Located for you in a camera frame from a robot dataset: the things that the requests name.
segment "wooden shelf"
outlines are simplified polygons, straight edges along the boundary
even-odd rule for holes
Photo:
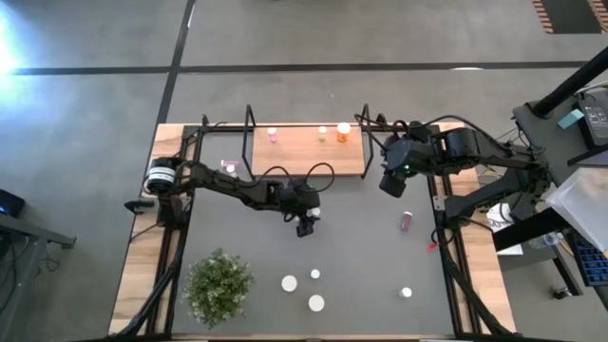
[[[365,170],[361,128],[351,126],[346,142],[337,140],[336,126],[327,126],[326,139],[318,139],[318,127],[278,127],[276,142],[268,139],[268,127],[254,129],[252,172],[262,175],[269,168],[280,165],[292,175],[306,175],[319,162],[330,164],[336,175],[362,175]],[[319,166],[313,175],[330,175],[326,166]],[[269,175],[284,175],[273,170]]]

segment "green plant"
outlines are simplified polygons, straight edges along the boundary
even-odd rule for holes
[[[183,300],[190,314],[211,329],[237,314],[245,315],[241,303],[253,282],[249,263],[217,249],[210,257],[190,265]]]

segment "concrete floor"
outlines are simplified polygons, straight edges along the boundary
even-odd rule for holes
[[[0,1],[2,67],[168,66],[186,0]],[[605,35],[548,35],[530,0],[199,0],[182,64],[579,61]],[[498,135],[510,110],[571,69],[181,75],[167,121],[349,120],[364,103],[390,119],[464,116]],[[166,75],[0,78],[0,187],[27,219],[78,237],[51,251],[20,317],[17,340],[104,336]],[[553,265],[504,273],[521,333],[600,340],[608,314],[595,293],[557,302]]]

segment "black floor stripe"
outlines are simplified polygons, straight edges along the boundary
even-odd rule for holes
[[[324,71],[408,71],[451,70],[458,67],[482,69],[526,69],[582,67],[588,61],[562,62],[480,62],[480,63],[383,63],[383,64],[301,64],[243,66],[182,66],[180,73],[324,72]]]
[[[161,107],[159,108],[159,115],[156,119],[156,125],[165,124],[167,122],[169,107],[171,106],[173,91],[175,90],[175,83],[178,80],[178,73],[180,72],[181,57],[183,56],[183,49],[186,45],[186,38],[188,37],[190,19],[193,15],[194,6],[196,3],[197,0],[188,0],[183,18],[181,18],[180,35],[178,36],[178,42],[175,45],[173,60],[171,61],[171,69],[169,71],[169,75],[167,76],[167,83],[164,86],[164,92],[162,93]]]
[[[542,0],[553,33],[601,33],[596,15],[587,0]]]
[[[9,70],[8,75],[125,75],[162,74],[171,70],[170,66],[102,66],[102,67],[30,67]]]

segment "white bottle cap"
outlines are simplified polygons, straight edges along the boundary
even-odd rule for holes
[[[308,300],[308,306],[312,311],[318,313],[325,307],[325,300],[322,296],[315,294]]]
[[[411,288],[403,288],[403,289],[399,290],[399,296],[401,296],[403,298],[410,298],[411,297]]]
[[[349,134],[351,133],[351,126],[348,123],[339,123],[338,132],[342,134]]]
[[[297,287],[297,280],[295,280],[295,276],[286,275],[281,281],[281,287],[283,287],[283,290],[286,292],[293,292]]]

